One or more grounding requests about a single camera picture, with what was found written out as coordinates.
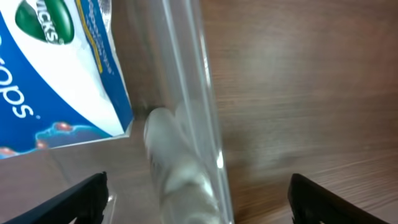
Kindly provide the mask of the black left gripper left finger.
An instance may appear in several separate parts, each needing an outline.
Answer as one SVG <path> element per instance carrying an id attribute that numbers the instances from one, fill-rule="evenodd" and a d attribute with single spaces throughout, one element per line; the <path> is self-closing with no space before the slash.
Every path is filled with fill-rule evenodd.
<path id="1" fill-rule="evenodd" d="M 101 224 L 108 204 L 107 173 L 94 174 L 5 224 Z"/>

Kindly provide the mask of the clear plastic container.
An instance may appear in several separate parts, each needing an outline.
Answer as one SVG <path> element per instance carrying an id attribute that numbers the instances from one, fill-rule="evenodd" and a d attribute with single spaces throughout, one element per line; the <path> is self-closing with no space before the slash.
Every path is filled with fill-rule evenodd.
<path id="1" fill-rule="evenodd" d="M 112 200 L 106 223 L 161 223 L 144 127 L 151 111 L 167 108 L 207 169 L 221 223 L 232 223 L 200 2 L 111 3 L 111 30 L 134 112 L 129 137 L 54 149 L 50 158 L 69 185 L 107 173 Z"/>

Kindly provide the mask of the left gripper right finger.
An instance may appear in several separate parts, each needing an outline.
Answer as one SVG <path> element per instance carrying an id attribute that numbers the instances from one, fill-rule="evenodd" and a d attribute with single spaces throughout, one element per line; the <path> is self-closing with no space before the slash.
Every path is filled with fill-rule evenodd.
<path id="1" fill-rule="evenodd" d="M 288 200 L 294 224 L 387 224 L 297 173 L 291 176 Z"/>

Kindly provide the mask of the blue cough drops box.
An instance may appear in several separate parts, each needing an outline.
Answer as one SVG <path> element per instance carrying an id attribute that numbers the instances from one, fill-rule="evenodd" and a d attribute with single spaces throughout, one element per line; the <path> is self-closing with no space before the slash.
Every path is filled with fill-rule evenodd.
<path id="1" fill-rule="evenodd" d="M 125 137 L 134 119 L 105 0 L 1 0 L 1 157 Z"/>

